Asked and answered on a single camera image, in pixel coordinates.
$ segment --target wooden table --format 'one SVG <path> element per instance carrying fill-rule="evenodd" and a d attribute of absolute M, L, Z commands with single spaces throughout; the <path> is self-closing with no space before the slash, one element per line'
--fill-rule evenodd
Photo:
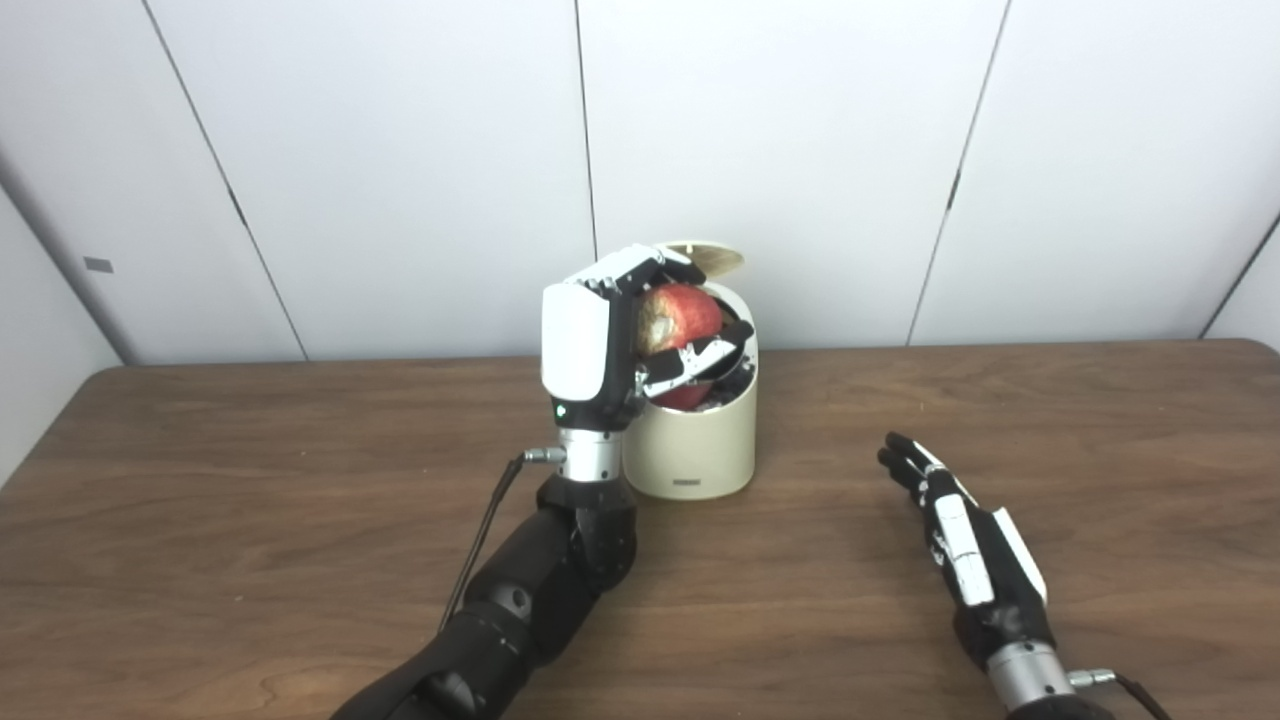
<path fill-rule="evenodd" d="M 1280 712 L 1280 359 L 1230 341 L 767 354 L 755 480 L 643 501 L 631 577 L 508 717 L 1002 719 L 888 429 L 1011 507 L 1068 665 L 1178 720 Z M 0 716 L 326 717 L 552 437 L 534 359 L 93 377 L 0 492 Z"/>

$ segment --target cable connector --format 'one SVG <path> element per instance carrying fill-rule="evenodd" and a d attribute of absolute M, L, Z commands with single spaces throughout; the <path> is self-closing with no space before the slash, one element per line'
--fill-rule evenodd
<path fill-rule="evenodd" d="M 525 462 L 538 462 L 540 465 L 558 465 L 568 459 L 568 452 L 563 447 L 531 447 L 525 451 Z"/>
<path fill-rule="evenodd" d="M 1092 688 L 1093 685 L 1105 685 L 1107 683 L 1116 682 L 1116 671 L 1107 670 L 1106 667 L 1094 667 L 1093 670 L 1071 670 L 1066 674 L 1066 680 L 1071 683 L 1075 689 Z"/>

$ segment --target robotic arm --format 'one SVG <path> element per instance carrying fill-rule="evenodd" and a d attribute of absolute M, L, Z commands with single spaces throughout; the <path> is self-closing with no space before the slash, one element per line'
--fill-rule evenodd
<path fill-rule="evenodd" d="M 1007 720 L 1114 720 L 1075 687 L 1115 680 L 1066 673 L 1036 560 L 1005 509 L 983 510 L 920 443 L 890 433 L 878 460 L 924 515 L 924 541 L 956 603 L 961 647 L 991 679 Z"/>
<path fill-rule="evenodd" d="M 600 594 L 626 578 L 636 552 L 636 506 L 622 475 L 627 427 L 646 397 L 732 370 L 754 332 L 739 320 L 636 357 L 639 296 L 666 282 L 704 281 L 687 258 L 636 245 L 543 292 L 541 373 L 559 445 L 513 460 L 494 503 L 522 462 L 558 469 L 539 488 L 534 515 L 467 582 L 457 612 L 451 601 L 439 634 L 334 720 L 494 720 L 532 671 L 568 646 Z"/>

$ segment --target small label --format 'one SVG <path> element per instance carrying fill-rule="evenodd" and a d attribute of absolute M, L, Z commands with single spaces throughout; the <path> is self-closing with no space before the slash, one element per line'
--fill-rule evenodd
<path fill-rule="evenodd" d="M 84 269 L 95 273 L 115 273 L 111 261 L 102 258 L 84 258 Z"/>

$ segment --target cylindrical bin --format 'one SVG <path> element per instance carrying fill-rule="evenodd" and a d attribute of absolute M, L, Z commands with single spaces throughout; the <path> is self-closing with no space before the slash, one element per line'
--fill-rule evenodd
<path fill-rule="evenodd" d="M 708 278 L 742 264 L 735 250 L 705 241 L 666 247 L 686 255 Z M 708 293 L 742 320 L 755 324 L 746 302 L 730 288 L 708 282 Z M 746 341 L 742 364 L 753 369 L 746 389 L 726 405 L 684 411 L 649 404 L 627 430 L 623 465 L 631 484 L 668 500 L 708 500 L 742 489 L 755 473 L 755 397 L 759 389 L 759 328 Z"/>

